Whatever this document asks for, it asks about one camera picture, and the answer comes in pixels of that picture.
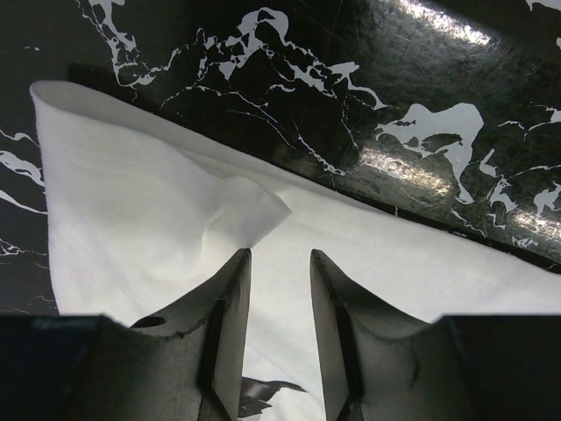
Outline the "white t-shirt with print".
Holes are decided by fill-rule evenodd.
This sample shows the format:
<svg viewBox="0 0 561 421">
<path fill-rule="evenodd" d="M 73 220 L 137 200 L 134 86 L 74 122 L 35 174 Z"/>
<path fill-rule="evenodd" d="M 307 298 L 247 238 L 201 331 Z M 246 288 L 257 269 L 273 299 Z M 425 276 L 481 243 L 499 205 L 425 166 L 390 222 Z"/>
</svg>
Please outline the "white t-shirt with print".
<svg viewBox="0 0 561 421">
<path fill-rule="evenodd" d="M 560 278 L 375 210 L 112 96 L 30 87 L 63 315 L 131 325 L 252 251 L 244 373 L 288 381 L 265 420 L 322 420 L 309 260 L 324 251 L 409 315 L 557 314 Z"/>
</svg>

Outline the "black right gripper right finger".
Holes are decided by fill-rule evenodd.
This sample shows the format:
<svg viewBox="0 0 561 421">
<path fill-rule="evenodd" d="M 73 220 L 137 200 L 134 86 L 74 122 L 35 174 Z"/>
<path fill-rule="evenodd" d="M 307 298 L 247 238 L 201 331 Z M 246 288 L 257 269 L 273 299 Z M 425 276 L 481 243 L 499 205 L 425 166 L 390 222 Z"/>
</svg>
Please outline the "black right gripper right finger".
<svg viewBox="0 0 561 421">
<path fill-rule="evenodd" d="M 329 420 L 557 420 L 560 318 L 448 315 L 428 324 L 310 255 Z"/>
</svg>

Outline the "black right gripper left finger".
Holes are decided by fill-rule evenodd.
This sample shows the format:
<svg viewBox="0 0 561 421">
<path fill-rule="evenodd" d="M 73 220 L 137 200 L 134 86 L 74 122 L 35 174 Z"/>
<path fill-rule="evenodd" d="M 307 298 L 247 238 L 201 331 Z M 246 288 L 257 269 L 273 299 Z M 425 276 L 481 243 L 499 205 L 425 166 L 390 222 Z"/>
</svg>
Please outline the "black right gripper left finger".
<svg viewBox="0 0 561 421">
<path fill-rule="evenodd" d="M 167 307 L 105 316 L 4 316 L 4 420 L 233 420 L 252 255 L 241 249 Z"/>
</svg>

